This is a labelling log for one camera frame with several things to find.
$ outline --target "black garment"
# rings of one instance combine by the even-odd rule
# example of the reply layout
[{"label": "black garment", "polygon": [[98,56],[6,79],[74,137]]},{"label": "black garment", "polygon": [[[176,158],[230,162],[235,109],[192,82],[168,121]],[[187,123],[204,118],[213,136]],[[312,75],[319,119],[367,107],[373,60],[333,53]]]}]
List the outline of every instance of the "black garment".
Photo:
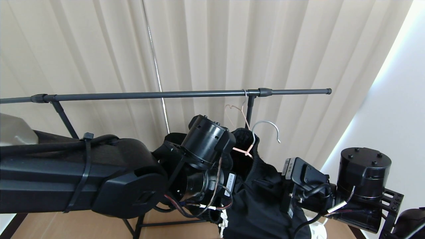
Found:
[{"label": "black garment", "polygon": [[[240,128],[233,132],[236,148],[246,150],[252,144],[252,132]],[[165,140],[180,144],[185,134],[172,133]],[[290,239],[296,227],[307,221],[304,212],[296,208],[292,219],[280,212],[283,193],[281,174],[275,167],[266,164],[258,155],[260,139],[256,137],[255,145],[250,151],[253,156],[232,151],[223,157],[224,168],[231,168],[237,174],[233,189],[233,204],[227,209],[228,227],[224,229],[225,239]],[[211,196],[205,196],[201,202],[207,204]],[[214,206],[228,202],[214,201]],[[192,214],[200,212],[199,208],[189,208]],[[213,223],[220,223],[219,211],[207,210],[200,218]],[[305,226],[296,239],[310,239],[310,229]]]}]

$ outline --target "robotic arm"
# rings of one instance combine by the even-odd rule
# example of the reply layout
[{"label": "robotic arm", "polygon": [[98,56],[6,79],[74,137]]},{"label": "robotic arm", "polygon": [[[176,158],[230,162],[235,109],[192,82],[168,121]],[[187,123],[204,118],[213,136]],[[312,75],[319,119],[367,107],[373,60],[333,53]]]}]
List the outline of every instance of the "robotic arm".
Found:
[{"label": "robotic arm", "polygon": [[[235,137],[206,116],[194,117],[187,135],[174,135],[179,142],[166,137],[154,152],[136,139],[86,133],[78,140],[28,126],[26,134],[35,134],[38,142],[5,144],[5,125],[2,120],[0,213],[93,210],[128,219],[158,202],[179,211],[187,200],[209,202],[200,212],[191,211],[194,216],[186,215],[198,217],[215,196],[231,205],[233,184],[228,182],[235,172],[222,165]],[[325,216],[373,233],[387,211],[380,239],[424,238],[424,208],[403,212],[394,225],[404,195],[385,188],[390,166],[391,160],[376,150],[345,149],[334,185],[301,158],[287,159],[280,210],[292,218],[294,207],[302,207],[318,212],[316,220]]]}]

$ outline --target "dark baseboard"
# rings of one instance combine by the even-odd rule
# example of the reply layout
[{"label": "dark baseboard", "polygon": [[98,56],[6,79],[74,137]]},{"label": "dark baseboard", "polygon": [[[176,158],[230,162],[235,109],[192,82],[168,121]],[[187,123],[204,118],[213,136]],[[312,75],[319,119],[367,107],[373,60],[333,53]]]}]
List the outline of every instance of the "dark baseboard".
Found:
[{"label": "dark baseboard", "polygon": [[18,227],[26,218],[26,213],[18,213],[16,216],[10,221],[9,225],[7,225],[6,229],[1,233],[0,239],[11,239],[13,234],[15,234]]},{"label": "dark baseboard", "polygon": [[351,232],[354,234],[354,236],[357,239],[366,239],[365,235],[363,235],[362,231],[359,228],[355,228],[352,226],[348,226],[348,227],[350,228]]}]

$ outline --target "curtain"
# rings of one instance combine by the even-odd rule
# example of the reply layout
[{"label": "curtain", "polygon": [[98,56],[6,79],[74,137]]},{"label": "curtain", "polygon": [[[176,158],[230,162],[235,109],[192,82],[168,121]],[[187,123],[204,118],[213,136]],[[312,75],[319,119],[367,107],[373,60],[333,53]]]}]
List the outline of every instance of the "curtain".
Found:
[{"label": "curtain", "polygon": [[[332,88],[255,100],[262,158],[320,168],[364,100],[411,1],[1,1],[1,97],[250,88]],[[79,135],[158,147],[202,114],[233,130],[245,97],[63,102]],[[236,127],[244,120],[227,110]],[[1,105],[35,129],[68,135],[53,107]]]}]

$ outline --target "black zip tie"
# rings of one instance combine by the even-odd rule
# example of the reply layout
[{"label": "black zip tie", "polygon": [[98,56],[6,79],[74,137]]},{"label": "black zip tie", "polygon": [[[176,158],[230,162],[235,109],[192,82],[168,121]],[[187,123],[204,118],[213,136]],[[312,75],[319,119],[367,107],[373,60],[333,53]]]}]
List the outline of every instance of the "black zip tie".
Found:
[{"label": "black zip tie", "polygon": [[85,155],[85,167],[84,167],[84,172],[81,176],[81,180],[78,183],[77,187],[75,188],[74,194],[71,197],[71,200],[68,203],[68,206],[66,207],[66,209],[63,211],[63,213],[68,213],[69,211],[72,210],[75,202],[78,199],[79,194],[81,193],[81,191],[83,190],[85,183],[87,182],[87,178],[88,178],[88,174],[90,173],[90,168],[91,168],[91,143],[90,141],[93,139],[94,134],[92,133],[85,133],[83,140],[85,141],[85,151],[86,151],[86,155]]}]

